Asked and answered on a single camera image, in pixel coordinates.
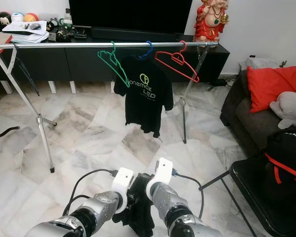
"television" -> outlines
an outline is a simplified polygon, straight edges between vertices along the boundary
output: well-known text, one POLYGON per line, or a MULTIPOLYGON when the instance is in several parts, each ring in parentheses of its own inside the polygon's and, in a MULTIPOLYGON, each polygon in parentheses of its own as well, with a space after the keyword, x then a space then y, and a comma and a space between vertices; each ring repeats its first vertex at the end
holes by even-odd
POLYGON ((192 0, 69 0, 73 25, 183 34, 192 0))

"marble floor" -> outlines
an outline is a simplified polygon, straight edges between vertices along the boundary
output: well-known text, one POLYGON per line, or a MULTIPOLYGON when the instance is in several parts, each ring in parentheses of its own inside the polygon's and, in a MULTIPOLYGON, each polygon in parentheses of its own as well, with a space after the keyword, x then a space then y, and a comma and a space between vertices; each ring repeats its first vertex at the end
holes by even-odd
MULTIPOLYGON (((138 125, 125 126, 125 98, 111 94, 109 83, 77 83, 72 94, 69 83, 57 83, 57 94, 51 94, 47 82, 38 84, 40 97, 29 86, 22 85, 37 111, 56 127, 45 126, 55 173, 49 173, 45 151, 36 119, 20 96, 0 92, 0 133, 20 126, 0 138, 0 237, 22 237, 39 222, 62 215, 72 188, 83 174, 97 169, 119 169, 135 173, 153 173, 160 157, 171 160, 181 174, 204 184, 226 171, 236 160, 245 159, 241 147, 228 127, 219 119, 220 109, 229 87, 212 90, 207 84, 195 84, 187 99, 187 144, 182 142, 182 115, 176 106, 162 112, 160 137, 143 134, 138 125)), ((174 83, 178 101, 185 83, 174 83)), ((230 177, 225 181, 239 201, 259 237, 269 237, 230 177)), ((93 196, 110 189, 112 177, 98 173, 80 183, 76 194, 93 196)), ((170 185, 187 199, 198 215, 200 193, 190 181, 173 177, 170 185)), ((202 220, 225 237, 250 237, 222 183, 206 188, 202 220)), ((72 208, 83 200, 77 200, 72 208)), ((166 228, 154 207, 154 237, 167 236, 166 228)), ((95 236, 135 237, 128 226, 109 221, 95 236)))

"red cushion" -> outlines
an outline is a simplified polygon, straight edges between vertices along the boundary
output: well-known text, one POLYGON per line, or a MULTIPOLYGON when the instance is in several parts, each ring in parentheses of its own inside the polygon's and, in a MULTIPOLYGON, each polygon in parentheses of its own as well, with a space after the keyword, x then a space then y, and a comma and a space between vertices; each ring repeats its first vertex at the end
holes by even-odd
POLYGON ((296 92, 296 67, 262 68, 248 67, 248 83, 251 91, 251 113, 269 109, 272 101, 285 91, 296 92))

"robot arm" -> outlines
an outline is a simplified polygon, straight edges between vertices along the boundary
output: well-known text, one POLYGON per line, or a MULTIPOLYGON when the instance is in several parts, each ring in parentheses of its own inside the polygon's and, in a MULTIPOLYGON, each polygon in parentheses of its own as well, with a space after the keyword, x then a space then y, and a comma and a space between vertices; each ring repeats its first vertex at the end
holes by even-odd
MULTIPOLYGON (((156 175, 148 182, 147 197, 158 209, 169 237, 222 237, 194 216, 187 201, 170 187, 172 163, 161 158, 156 167, 156 175)), ((133 178, 131 170, 121 168, 114 179, 112 191, 96 194, 77 210, 57 220, 40 223, 33 227, 25 237, 90 237, 114 214, 128 206, 127 190, 133 178)))

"green hanger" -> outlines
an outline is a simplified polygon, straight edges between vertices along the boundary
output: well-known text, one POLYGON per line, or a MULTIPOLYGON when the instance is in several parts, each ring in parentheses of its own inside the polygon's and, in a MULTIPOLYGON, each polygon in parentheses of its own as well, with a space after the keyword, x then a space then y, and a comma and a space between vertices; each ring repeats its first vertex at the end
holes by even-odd
POLYGON ((127 78, 127 75, 126 75, 126 73, 125 73, 125 71, 124 71, 124 69, 122 68, 122 66, 120 65, 120 63, 119 63, 119 61, 118 61, 118 59, 116 58, 116 56, 115 56, 115 51, 116 51, 116 48, 115 48, 115 44, 114 44, 114 42, 113 41, 111 41, 111 43, 113 44, 113 46, 114 46, 114 50, 112 51, 112 53, 110 53, 110 52, 107 52, 107 51, 105 51, 105 50, 102 50, 102 51, 99 51, 98 52, 98 57, 99 58, 101 58, 110 68, 112 68, 112 70, 122 79, 122 81, 125 83, 125 85, 129 88, 130 87, 130 83, 129 83, 129 80, 128 80, 128 78, 127 78), (121 69, 121 71, 123 72, 123 74, 124 74, 124 78, 118 73, 118 71, 109 63, 109 62, 107 62, 104 58, 103 58, 103 56, 102 56, 102 54, 105 54, 105 55, 109 55, 110 56, 110 61, 115 65, 115 66, 118 66, 120 69, 121 69))

